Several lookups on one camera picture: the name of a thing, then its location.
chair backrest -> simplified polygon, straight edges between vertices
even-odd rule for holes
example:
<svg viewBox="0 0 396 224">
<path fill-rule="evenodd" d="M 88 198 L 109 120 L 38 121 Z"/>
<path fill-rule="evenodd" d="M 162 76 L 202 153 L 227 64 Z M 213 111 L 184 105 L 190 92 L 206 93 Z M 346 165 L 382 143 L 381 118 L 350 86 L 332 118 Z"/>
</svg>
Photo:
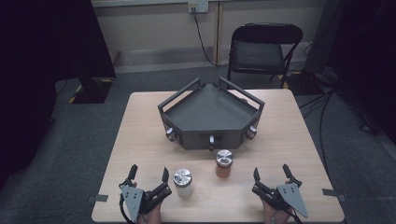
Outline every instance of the chair backrest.
<svg viewBox="0 0 396 224">
<path fill-rule="evenodd" d="M 300 43 L 303 31 L 296 25 L 283 23 L 248 23 L 233 32 L 234 41 L 269 44 Z"/>
</svg>

jar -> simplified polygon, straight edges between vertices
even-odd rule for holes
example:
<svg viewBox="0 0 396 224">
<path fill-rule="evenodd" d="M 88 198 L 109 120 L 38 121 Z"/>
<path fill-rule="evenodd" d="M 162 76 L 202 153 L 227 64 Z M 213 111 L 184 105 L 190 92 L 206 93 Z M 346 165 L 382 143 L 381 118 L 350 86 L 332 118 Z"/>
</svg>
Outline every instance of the jar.
<svg viewBox="0 0 396 224">
<path fill-rule="evenodd" d="M 218 152 L 216 157 L 216 175 L 219 178 L 227 178 L 231 173 L 231 165 L 233 165 L 233 153 L 223 149 Z"/>
<path fill-rule="evenodd" d="M 192 195 L 192 175 L 188 169 L 178 169 L 174 174 L 174 183 L 177 194 L 181 198 L 189 198 Z"/>
</svg>

robotic arm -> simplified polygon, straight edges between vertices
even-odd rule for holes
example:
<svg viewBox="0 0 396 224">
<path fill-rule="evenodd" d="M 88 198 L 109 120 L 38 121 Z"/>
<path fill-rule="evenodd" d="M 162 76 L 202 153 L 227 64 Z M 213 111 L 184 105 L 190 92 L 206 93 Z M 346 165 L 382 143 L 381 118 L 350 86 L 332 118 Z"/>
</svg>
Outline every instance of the robotic arm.
<svg viewBox="0 0 396 224">
<path fill-rule="evenodd" d="M 255 184 L 252 191 L 276 210 L 285 211 L 289 215 L 293 216 L 297 222 L 301 223 L 300 219 L 294 214 L 290 213 L 288 210 L 292 207 L 301 215 L 303 215 L 303 217 L 308 217 L 303 198 L 299 191 L 299 187 L 303 184 L 303 182 L 297 180 L 291 174 L 288 165 L 283 165 L 283 171 L 285 172 L 285 175 L 289 181 L 287 181 L 287 183 L 284 185 L 278 185 L 276 189 L 270 189 L 260 182 L 259 171 L 256 167 L 253 173 Z"/>
<path fill-rule="evenodd" d="M 160 186 L 152 191 L 143 191 L 137 189 L 132 180 L 137 172 L 137 166 L 134 164 L 128 177 L 124 182 L 119 184 L 120 195 L 120 210 L 128 223 L 136 223 L 140 215 L 145 215 L 162 202 L 167 196 L 172 194 L 172 190 L 168 186 L 169 172 L 166 167 L 163 168 L 163 182 Z M 123 210 L 123 202 L 126 203 L 131 220 L 126 216 Z"/>
</svg>

chair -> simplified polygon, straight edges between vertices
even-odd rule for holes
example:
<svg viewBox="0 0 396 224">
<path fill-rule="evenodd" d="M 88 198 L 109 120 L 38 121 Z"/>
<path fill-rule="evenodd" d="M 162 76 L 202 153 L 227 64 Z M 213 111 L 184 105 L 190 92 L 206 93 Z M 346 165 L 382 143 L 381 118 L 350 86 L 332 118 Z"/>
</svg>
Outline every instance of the chair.
<svg viewBox="0 0 396 224">
<path fill-rule="evenodd" d="M 303 38 L 303 31 L 292 24 L 248 23 L 233 32 L 227 79 L 231 73 L 283 75 L 283 88 L 293 51 Z M 291 49 L 283 57 L 282 46 Z"/>
</svg>

chair seat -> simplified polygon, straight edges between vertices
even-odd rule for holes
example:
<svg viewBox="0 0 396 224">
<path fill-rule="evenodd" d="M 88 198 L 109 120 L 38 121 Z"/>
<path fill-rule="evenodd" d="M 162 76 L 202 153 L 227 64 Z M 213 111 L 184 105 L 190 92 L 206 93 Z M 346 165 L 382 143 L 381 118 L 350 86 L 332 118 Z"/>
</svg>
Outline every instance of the chair seat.
<svg viewBox="0 0 396 224">
<path fill-rule="evenodd" d="M 285 63 L 278 44 L 234 43 L 233 70 L 261 70 L 260 73 L 283 74 Z"/>
</svg>

